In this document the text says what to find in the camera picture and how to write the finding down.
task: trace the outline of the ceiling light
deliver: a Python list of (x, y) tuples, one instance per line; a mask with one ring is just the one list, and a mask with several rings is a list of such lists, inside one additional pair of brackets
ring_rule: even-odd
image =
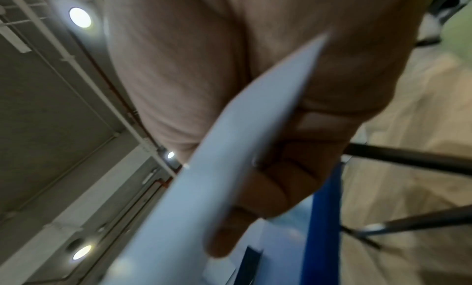
[(74, 256), (72, 257), (72, 260), (78, 260), (82, 257), (84, 257), (85, 255), (87, 255), (90, 250), (92, 249), (92, 246), (91, 245), (88, 245), (88, 246), (85, 246), (83, 248), (81, 248), (80, 250), (78, 250)]
[(81, 8), (73, 7), (69, 10), (69, 17), (75, 25), (81, 28), (89, 28), (92, 26), (90, 15)]

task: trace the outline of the fluorescent light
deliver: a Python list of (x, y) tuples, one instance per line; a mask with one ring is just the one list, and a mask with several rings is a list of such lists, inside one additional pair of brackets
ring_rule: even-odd
[(69, 17), (75, 25), (81, 28), (89, 28), (92, 26), (90, 15), (79, 7), (73, 7), (69, 10)]
[(91, 245), (88, 245), (88, 246), (85, 246), (83, 248), (81, 248), (80, 250), (78, 250), (74, 256), (72, 257), (72, 260), (78, 260), (82, 257), (84, 257), (85, 255), (87, 255), (90, 250), (92, 249), (92, 246)]

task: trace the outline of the gray ceiling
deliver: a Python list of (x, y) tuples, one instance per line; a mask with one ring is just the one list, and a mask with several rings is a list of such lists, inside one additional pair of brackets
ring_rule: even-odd
[[(44, 0), (26, 0), (37, 3)], [(52, 0), (60, 13), (66, 15), (73, 6), (96, 12), (90, 0)], [(0, 0), (10, 6), (10, 0)], [(94, 79), (114, 105), (125, 109), (87, 60), (79, 47), (47, 6), (33, 7), (87, 73)], [(27, 19), (18, 8), (7, 9), (2, 20)], [(94, 31), (73, 29), (129, 104), (109, 60), (99, 18)], [(10, 26), (36, 52), (20, 53), (0, 36), (0, 212), (15, 210), (36, 193), (51, 185), (69, 168), (110, 139), (113, 131), (122, 131), (122, 124), (89, 89), (68, 63), (31, 23)], [(72, 86), (103, 119), (68, 88)]]

